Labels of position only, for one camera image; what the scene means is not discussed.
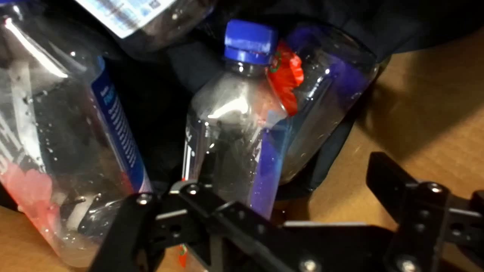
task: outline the bolt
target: bolt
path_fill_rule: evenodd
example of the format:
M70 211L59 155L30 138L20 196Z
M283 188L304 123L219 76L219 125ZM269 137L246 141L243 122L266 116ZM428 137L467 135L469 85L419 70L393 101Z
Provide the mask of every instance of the bolt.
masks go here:
M414 229L416 229L417 232L423 232L423 231L425 231L425 224L423 224L423 223L416 223L416 224L414 224Z
M417 264L410 258L404 258L404 259L398 261L398 267L401 272L417 272L419 270Z
M308 258L308 259L304 259L301 261L301 272L318 272L319 270L319 264Z
M191 185L187 187L187 193L197 194L197 193L198 193L198 187L197 187L195 184L191 184Z
M422 217L428 217L428 215L429 215L429 211L428 211L428 209L420 209L420 215L422 215Z
M460 229L452 229L452 235L460 237L463 232Z
M257 231L259 231L259 234L265 234L266 232L266 226L265 224L257 224Z
M428 182L428 188L433 191L433 193L442 193L443 191L443 187L437 182Z
M153 199L151 194L148 194L148 193L141 193L141 194L136 197L136 202L138 202L139 205L147 205L151 199Z

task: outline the wooden table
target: wooden table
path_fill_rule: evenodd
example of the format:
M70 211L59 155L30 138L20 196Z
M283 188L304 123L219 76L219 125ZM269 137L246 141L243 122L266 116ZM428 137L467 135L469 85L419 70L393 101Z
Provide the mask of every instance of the wooden table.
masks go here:
M396 54L325 182L287 206L292 218L395 223L364 185L367 156L386 150L411 175L469 196L484 187L484 28ZM160 270L178 270L174 252ZM0 208L0 270L68 270L18 212Z

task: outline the bottle cap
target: bottle cap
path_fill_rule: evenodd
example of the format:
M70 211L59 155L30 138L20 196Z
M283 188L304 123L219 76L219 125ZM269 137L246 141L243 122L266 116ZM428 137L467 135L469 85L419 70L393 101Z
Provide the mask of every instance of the bottle cap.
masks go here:
M293 88L304 81L302 60L286 42L278 42L268 72L272 88L281 99L289 116L298 113L298 99Z
M277 31L268 25L231 19L225 30L225 57L254 64L269 64Z

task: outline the blue label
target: blue label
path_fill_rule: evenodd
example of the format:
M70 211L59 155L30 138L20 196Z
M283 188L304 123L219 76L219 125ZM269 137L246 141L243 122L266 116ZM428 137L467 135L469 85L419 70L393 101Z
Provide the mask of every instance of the blue label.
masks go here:
M275 193L283 170L287 146L287 120L262 132L260 155L253 182L249 206L265 217L271 217Z
M106 122L118 161L127 172L135 190L139 191L142 187L148 185L144 184L147 178L145 167L135 144L133 134L127 125L119 96L116 95L115 85L106 70L103 57L98 57L98 64L101 66L101 73L92 81L92 92Z

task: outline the clear plastic bottle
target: clear plastic bottle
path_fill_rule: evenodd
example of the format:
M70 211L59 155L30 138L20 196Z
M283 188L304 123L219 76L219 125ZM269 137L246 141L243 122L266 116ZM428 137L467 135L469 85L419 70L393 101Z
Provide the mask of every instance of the clear plastic bottle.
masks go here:
M280 181L287 128L266 69L275 31L233 19L225 31L225 72L192 99L186 123L181 176L197 179L207 152L215 152L213 188L269 215Z
M118 37L136 58L156 60L153 52L195 27L215 0L76 0Z
M283 182L318 152L380 70L370 51L330 25L302 24L287 43L302 60L304 81L293 88L298 113L290 117Z
M88 267L150 181L92 36L23 1L0 13L0 179L56 253Z

